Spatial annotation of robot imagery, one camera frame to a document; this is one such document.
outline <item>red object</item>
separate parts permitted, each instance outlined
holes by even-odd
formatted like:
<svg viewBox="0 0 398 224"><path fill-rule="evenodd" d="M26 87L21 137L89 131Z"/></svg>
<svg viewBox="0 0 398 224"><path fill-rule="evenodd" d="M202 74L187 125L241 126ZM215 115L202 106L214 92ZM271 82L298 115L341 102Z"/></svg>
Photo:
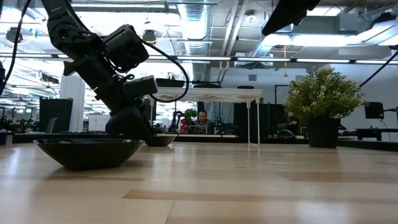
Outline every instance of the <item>red object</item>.
<svg viewBox="0 0 398 224"><path fill-rule="evenodd" d="M180 130L181 130L181 134L188 134L188 125L187 125L187 121L185 120L185 118L184 119L182 119L181 120L181 127L180 127Z"/></svg>

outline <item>wooden surface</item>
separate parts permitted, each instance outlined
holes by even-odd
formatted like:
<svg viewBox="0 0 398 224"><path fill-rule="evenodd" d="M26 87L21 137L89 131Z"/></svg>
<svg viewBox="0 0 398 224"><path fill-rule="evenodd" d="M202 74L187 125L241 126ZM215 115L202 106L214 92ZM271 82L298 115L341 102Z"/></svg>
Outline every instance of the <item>wooden surface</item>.
<svg viewBox="0 0 398 224"><path fill-rule="evenodd" d="M373 224L397 211L396 152L189 143L69 172L33 144L0 147L4 224Z"/></svg>

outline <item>robotic arm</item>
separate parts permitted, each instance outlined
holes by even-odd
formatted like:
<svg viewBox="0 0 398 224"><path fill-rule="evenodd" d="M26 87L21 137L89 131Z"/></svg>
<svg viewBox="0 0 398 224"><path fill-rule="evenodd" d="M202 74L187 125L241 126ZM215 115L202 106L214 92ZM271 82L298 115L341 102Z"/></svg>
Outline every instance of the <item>robotic arm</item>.
<svg viewBox="0 0 398 224"><path fill-rule="evenodd" d="M116 72L128 72L148 59L147 50L133 26L123 25L100 37L81 22L70 0L42 0L49 15L51 43L73 59L64 62L64 75L77 72L111 110L106 125L110 135L150 140L154 132L144 115L143 95L157 93L153 76L129 81Z"/></svg>

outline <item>black cable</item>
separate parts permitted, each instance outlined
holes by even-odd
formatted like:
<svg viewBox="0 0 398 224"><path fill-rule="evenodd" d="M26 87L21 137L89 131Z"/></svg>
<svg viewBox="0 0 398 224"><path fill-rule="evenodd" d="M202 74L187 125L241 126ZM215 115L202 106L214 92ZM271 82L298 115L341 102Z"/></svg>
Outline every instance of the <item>black cable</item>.
<svg viewBox="0 0 398 224"><path fill-rule="evenodd" d="M123 81L127 81L127 80L133 80L133 79L135 79L135 75L133 75L133 74L130 74L130 75L126 75L125 77L122 77L122 80Z"/></svg>
<svg viewBox="0 0 398 224"><path fill-rule="evenodd" d="M380 121L383 122L383 124L385 125L385 127L388 129L386 122L384 122L383 119L380 119ZM388 132L388 138L389 138L389 141L391 141L390 132Z"/></svg>
<svg viewBox="0 0 398 224"><path fill-rule="evenodd" d="M328 12L329 12L331 9L333 9L334 7L340 9L340 12L341 12L341 13L344 12L339 6L332 6L332 7L330 7L330 8L323 14L323 16L325 16L326 14L328 14Z"/></svg>
<svg viewBox="0 0 398 224"><path fill-rule="evenodd" d="M22 20L23 20L23 18L24 18L24 16L25 16L25 13L26 13L27 8L29 7L29 4L30 4L31 1L32 1L32 0L27 0L26 3L25 3L24 8L22 9L21 19L20 19L19 22L18 22L17 32L16 32L16 35L15 35L14 47L13 47L13 49L12 49L12 58L11 58L10 68L9 68L9 70L8 70L8 72L7 72L6 79L4 79L4 82L3 82L2 87L0 88L0 96L2 95L4 89L6 88L7 81L8 81L8 79L9 79L10 76L11 76L12 69L14 68L15 60L16 60L16 57L17 57L17 49L18 49L19 34L21 33Z"/></svg>
<svg viewBox="0 0 398 224"><path fill-rule="evenodd" d="M362 16L362 14L358 14L358 15L359 15L365 22L373 22L373 21L366 20L365 17Z"/></svg>
<svg viewBox="0 0 398 224"><path fill-rule="evenodd" d="M185 71L185 69L184 69L176 60L174 60L172 57L170 57L169 55L167 55L167 54L166 54L165 52L163 52L162 50L158 49L158 48L155 47L154 45L152 45L152 44L150 44L150 43L148 43L148 42L146 42L146 41L144 41L144 40L142 40L142 39L141 39L141 42L142 42L143 44L145 44L146 46L148 46L148 47L150 47L150 48L156 50L156 51L159 52L161 55L163 55L164 57L166 57L167 59L169 59L171 62L173 62L178 68L180 68L181 71L182 71L182 73L183 73L184 76L185 76L185 81L186 81L184 93L182 93L182 95L179 96L179 97L177 97L176 99L173 99L173 100L161 100L161 99L156 98L156 97L155 97L154 95L152 95L152 94L150 94L149 96L152 97L154 100L156 100L156 101L158 101L158 102L161 102L161 103L173 103L173 102L176 102L176 101L178 101L178 100L181 100L181 99L188 93L188 89L189 89L189 76L188 76L188 74L187 74L187 71Z"/></svg>
<svg viewBox="0 0 398 224"><path fill-rule="evenodd" d="M375 73L373 73L373 75L371 75L367 80L365 80L365 82L363 82L362 84L359 85L359 87L364 86L365 84L367 84L368 81L370 81L375 75L377 75L385 66L387 66L392 59L394 59L396 56L398 55L398 50L395 52L395 54L393 56L391 56L391 58L385 62L384 65L382 65Z"/></svg>

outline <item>black bowl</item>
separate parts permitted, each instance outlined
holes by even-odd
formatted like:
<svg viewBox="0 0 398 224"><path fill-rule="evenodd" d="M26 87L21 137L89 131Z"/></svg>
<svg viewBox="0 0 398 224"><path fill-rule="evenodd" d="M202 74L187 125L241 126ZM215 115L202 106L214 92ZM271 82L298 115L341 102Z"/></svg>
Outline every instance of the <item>black bowl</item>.
<svg viewBox="0 0 398 224"><path fill-rule="evenodd" d="M155 136L151 140L145 141L149 147L164 147L173 142L175 136Z"/></svg>
<svg viewBox="0 0 398 224"><path fill-rule="evenodd" d="M143 144L127 139L39 139L34 143L62 166L76 171L120 166Z"/></svg>

